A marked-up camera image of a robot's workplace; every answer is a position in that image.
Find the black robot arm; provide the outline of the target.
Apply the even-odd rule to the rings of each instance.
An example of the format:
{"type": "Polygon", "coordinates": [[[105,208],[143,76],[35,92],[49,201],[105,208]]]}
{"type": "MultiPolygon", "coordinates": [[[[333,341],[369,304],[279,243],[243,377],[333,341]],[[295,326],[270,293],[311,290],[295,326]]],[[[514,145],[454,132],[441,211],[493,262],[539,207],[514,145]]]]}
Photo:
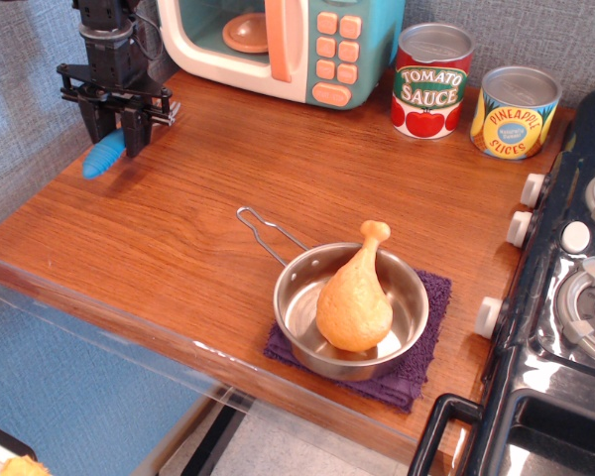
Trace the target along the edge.
{"type": "Polygon", "coordinates": [[[62,63],[61,97],[78,105],[91,141],[120,130],[126,154],[136,157],[152,139],[157,124],[171,126],[172,92],[152,79],[153,56],[145,46],[137,1],[74,1],[87,63],[62,63]]]}

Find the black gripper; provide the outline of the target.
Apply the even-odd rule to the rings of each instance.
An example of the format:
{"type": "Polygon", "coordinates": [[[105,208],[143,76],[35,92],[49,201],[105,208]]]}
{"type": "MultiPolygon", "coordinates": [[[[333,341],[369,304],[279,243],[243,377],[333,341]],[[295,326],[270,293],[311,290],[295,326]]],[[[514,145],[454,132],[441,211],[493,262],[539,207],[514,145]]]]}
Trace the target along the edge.
{"type": "Polygon", "coordinates": [[[62,63],[63,99],[76,103],[93,144],[115,131],[121,114],[128,158],[152,138],[152,123],[171,125],[172,93],[148,74],[148,57],[134,29],[81,29],[87,63],[62,63]]]}

